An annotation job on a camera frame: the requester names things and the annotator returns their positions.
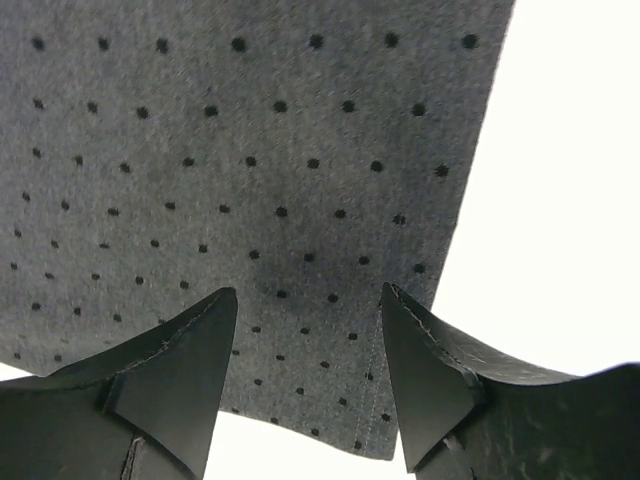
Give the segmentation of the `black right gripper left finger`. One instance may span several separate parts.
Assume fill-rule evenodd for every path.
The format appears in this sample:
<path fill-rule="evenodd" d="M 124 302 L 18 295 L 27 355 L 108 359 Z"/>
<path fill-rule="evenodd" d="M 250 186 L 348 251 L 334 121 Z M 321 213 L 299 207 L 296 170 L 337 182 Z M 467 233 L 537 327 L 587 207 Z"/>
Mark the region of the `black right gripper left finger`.
<path fill-rule="evenodd" d="M 2 479 L 203 478 L 237 311 L 222 288 L 46 377 L 2 382 Z"/>

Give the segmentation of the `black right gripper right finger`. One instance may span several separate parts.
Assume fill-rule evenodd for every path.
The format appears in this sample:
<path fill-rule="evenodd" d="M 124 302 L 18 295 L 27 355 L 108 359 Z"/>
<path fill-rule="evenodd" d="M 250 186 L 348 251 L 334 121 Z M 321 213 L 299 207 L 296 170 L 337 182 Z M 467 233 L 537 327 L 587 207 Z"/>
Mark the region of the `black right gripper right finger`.
<path fill-rule="evenodd" d="M 586 376 L 507 355 L 382 289 L 407 471 L 418 479 L 635 479 L 639 367 Z"/>

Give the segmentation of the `dark grey dotted skirt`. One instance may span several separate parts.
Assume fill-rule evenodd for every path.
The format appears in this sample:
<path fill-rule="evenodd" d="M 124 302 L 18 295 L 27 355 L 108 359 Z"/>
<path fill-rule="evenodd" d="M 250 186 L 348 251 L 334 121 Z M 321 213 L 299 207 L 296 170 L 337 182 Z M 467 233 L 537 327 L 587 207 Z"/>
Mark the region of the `dark grey dotted skirt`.
<path fill-rule="evenodd" d="M 513 8 L 3 2 L 2 362 L 231 287 L 222 409 L 392 458 L 381 289 L 434 300 Z"/>

